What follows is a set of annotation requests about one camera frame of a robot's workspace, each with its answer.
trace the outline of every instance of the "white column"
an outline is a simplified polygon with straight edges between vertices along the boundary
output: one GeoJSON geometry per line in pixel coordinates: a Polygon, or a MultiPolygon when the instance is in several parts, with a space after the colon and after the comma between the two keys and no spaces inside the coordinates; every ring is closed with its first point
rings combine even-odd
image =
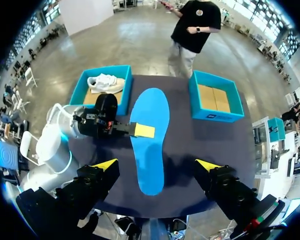
{"type": "Polygon", "coordinates": [[[62,0],[59,9],[69,35],[99,25],[114,14],[112,0],[62,0]]]}

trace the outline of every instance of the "blue insole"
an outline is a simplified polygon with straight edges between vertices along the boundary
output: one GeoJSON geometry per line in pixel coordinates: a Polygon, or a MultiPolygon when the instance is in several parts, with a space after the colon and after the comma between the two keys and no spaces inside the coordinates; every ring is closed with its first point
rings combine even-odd
{"type": "Polygon", "coordinates": [[[163,91],[149,88],[140,94],[133,106],[130,123],[155,128],[154,138],[130,137],[139,188],[145,195],[157,195],[164,188],[163,143],[169,120],[169,104],[163,91]]]}

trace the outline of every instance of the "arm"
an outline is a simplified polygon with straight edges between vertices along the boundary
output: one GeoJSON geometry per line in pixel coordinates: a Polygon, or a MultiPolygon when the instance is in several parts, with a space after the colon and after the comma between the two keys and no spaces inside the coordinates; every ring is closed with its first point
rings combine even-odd
{"type": "Polygon", "coordinates": [[[183,8],[181,8],[180,10],[177,10],[174,8],[174,6],[172,6],[170,3],[165,2],[162,3],[170,12],[174,13],[178,18],[181,18],[184,13],[187,11],[187,9],[189,8],[189,2],[187,2],[183,8]]]}
{"type": "Polygon", "coordinates": [[[218,33],[219,31],[220,31],[220,29],[213,28],[213,27],[210,27],[210,26],[200,27],[200,32],[201,33],[218,33]]]}
{"type": "Polygon", "coordinates": [[[172,13],[174,13],[178,18],[181,18],[183,16],[183,14],[181,12],[179,12],[177,9],[172,9],[170,10],[172,13]]]}
{"type": "Polygon", "coordinates": [[[299,105],[297,108],[293,108],[293,110],[294,110],[295,112],[297,112],[299,109],[300,109],[300,105],[299,105]]]}

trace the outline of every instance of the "chair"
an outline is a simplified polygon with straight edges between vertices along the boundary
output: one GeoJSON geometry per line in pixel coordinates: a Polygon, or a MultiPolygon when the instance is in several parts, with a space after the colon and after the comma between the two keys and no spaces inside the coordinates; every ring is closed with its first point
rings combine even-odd
{"type": "Polygon", "coordinates": [[[34,74],[32,73],[32,70],[31,70],[31,67],[29,67],[25,73],[24,73],[24,76],[25,76],[25,80],[26,80],[26,86],[28,86],[31,82],[34,83],[34,85],[36,87],[38,87],[37,83],[36,83],[36,80],[39,80],[39,78],[35,78],[34,77],[34,74]]]}
{"type": "Polygon", "coordinates": [[[21,139],[21,144],[20,144],[20,153],[23,157],[25,157],[26,159],[28,159],[30,162],[32,162],[33,164],[40,166],[43,165],[42,162],[35,162],[33,159],[30,159],[28,157],[28,151],[30,148],[30,143],[31,143],[31,139],[34,139],[38,142],[38,139],[33,136],[29,131],[25,131],[22,135],[22,139],[21,139]]]}
{"type": "Polygon", "coordinates": [[[23,99],[20,96],[19,90],[16,90],[15,94],[16,94],[17,100],[20,102],[20,107],[23,109],[24,113],[27,114],[26,110],[25,110],[25,105],[29,104],[30,102],[29,101],[26,101],[26,102],[23,101],[23,99]]]}
{"type": "Polygon", "coordinates": [[[15,108],[18,105],[18,98],[16,94],[12,95],[11,100],[12,100],[13,108],[15,108]]]}

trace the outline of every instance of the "desk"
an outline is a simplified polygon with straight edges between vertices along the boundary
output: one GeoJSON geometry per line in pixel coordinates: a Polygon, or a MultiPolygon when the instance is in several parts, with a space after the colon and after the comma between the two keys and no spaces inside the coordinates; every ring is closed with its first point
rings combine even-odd
{"type": "Polygon", "coordinates": [[[128,123],[139,95],[149,88],[161,89],[168,101],[170,121],[162,146],[163,190],[155,196],[141,192],[130,137],[94,142],[91,137],[70,139],[69,148],[81,165],[118,158],[120,177],[104,202],[105,212],[141,218],[169,218],[206,211],[213,206],[193,177],[195,159],[230,165],[249,187],[255,177],[254,138],[247,102],[240,94],[245,117],[225,123],[192,119],[188,80],[169,76],[134,75],[128,115],[117,117],[128,123]]]}

